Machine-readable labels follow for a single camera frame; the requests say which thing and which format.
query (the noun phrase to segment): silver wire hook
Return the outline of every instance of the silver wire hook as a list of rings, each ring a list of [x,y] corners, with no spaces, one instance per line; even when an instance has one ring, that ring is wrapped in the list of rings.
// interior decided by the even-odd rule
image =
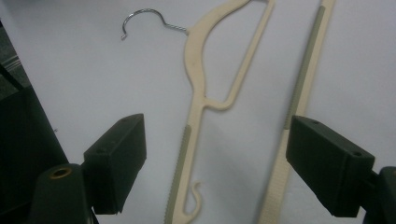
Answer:
[[[131,15],[129,15],[129,16],[125,19],[124,23],[122,24],[122,31],[124,32],[124,35],[121,37],[121,40],[124,40],[124,39],[128,36],[128,34],[126,33],[126,30],[125,30],[126,23],[128,23],[128,21],[129,21],[133,16],[135,16],[135,15],[137,15],[137,14],[140,14],[140,13],[144,13],[144,12],[152,12],[152,13],[156,14],[157,16],[160,17],[161,21],[163,22],[163,25],[166,26],[166,27],[168,27],[168,28],[175,29],[175,30],[179,30],[179,31],[181,31],[181,32],[187,33],[187,29],[186,29],[186,28],[183,28],[183,27],[180,27],[180,26],[175,26],[175,25],[171,25],[171,24],[166,23],[166,22],[165,22],[165,19],[163,18],[163,15],[162,15],[159,11],[157,11],[157,10],[155,10],[155,9],[152,9],[152,8],[144,8],[144,9],[137,10],[136,12],[132,13]]]

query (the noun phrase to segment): white background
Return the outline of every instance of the white background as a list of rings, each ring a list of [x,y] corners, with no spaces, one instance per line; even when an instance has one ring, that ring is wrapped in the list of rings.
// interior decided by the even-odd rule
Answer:
[[[148,159],[123,213],[101,223],[163,223],[187,120],[191,85],[186,36],[225,0],[1,0],[0,17],[70,162],[122,117],[144,113]],[[291,92],[319,0],[277,0],[235,105],[204,113],[192,180],[202,182],[194,223],[256,223]],[[252,1],[222,21],[205,45],[207,95],[225,99],[265,4]],[[396,165],[396,2],[338,0],[306,116]],[[194,207],[190,198],[188,209]],[[332,217],[293,172],[280,223],[361,223]]]

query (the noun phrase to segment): black plastic part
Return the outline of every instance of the black plastic part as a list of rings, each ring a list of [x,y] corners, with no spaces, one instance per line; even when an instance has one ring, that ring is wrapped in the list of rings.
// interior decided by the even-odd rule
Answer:
[[[0,101],[0,223],[26,220],[35,181],[67,163],[32,87]]]
[[[3,65],[0,64],[0,75],[3,75],[3,77],[12,85],[14,86],[18,91],[23,90],[23,86],[17,79],[15,79]]]
[[[82,164],[95,214],[122,211],[146,159],[142,114],[119,120],[85,153]]]
[[[373,155],[316,120],[294,116],[286,157],[332,215],[358,214],[358,189],[372,172]]]
[[[381,170],[377,192],[387,223],[396,223],[396,167]]]
[[[28,224],[93,223],[81,167],[63,164],[43,173],[36,183]]]

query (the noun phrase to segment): cream plastic hanger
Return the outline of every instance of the cream plastic hanger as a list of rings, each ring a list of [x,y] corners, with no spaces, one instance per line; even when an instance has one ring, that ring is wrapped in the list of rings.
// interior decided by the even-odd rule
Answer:
[[[190,214],[184,211],[187,193],[189,191],[189,184],[191,178],[191,168],[193,164],[194,152],[201,125],[201,118],[203,111],[206,107],[215,110],[226,110],[230,108],[235,102],[236,96],[241,88],[243,79],[250,66],[251,59],[260,42],[262,32],[271,15],[274,0],[268,0],[262,19],[256,29],[250,45],[247,49],[244,61],[239,68],[239,72],[233,82],[229,95],[224,102],[218,102],[213,99],[206,98],[205,96],[205,72],[203,67],[203,50],[204,44],[211,30],[216,24],[224,19],[226,16],[236,11],[238,8],[243,7],[250,0],[230,0],[225,4],[215,7],[205,16],[203,16],[193,27],[187,29],[186,33],[189,35],[185,48],[184,48],[184,64],[186,66],[187,74],[193,88],[193,96],[191,101],[191,109],[187,125],[183,135],[183,141],[177,160],[177,168],[172,183],[171,192],[166,207],[165,224],[186,224],[190,223],[198,215],[201,209],[201,194],[197,190],[199,182],[194,182],[191,186],[191,191],[196,201],[196,206]],[[175,26],[167,24],[161,14],[157,14],[163,21],[165,26],[175,28]],[[126,31],[124,29],[126,22],[132,18],[131,14],[124,22],[122,28],[125,39]]]
[[[323,0],[318,10],[314,26],[305,49],[304,59],[297,77],[290,108],[286,116],[276,160],[268,183],[267,192],[262,204],[259,224],[276,224],[282,208],[283,197],[290,173],[286,161],[286,148],[289,140],[290,121],[293,115],[302,116],[308,103],[308,96],[314,79],[320,49],[326,34],[329,18],[332,15],[334,0]]]

